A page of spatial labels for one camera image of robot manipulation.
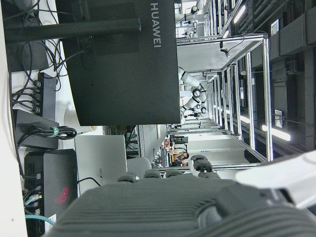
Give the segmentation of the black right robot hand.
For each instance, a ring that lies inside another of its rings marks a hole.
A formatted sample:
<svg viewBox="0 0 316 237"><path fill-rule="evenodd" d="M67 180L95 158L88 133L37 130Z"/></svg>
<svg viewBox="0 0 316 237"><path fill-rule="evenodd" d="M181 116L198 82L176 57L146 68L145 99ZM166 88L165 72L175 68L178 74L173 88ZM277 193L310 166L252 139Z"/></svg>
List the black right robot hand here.
<svg viewBox="0 0 316 237"><path fill-rule="evenodd" d="M50 237L313 237L316 153L277 158L233 179L149 170L86 191Z"/></svg>

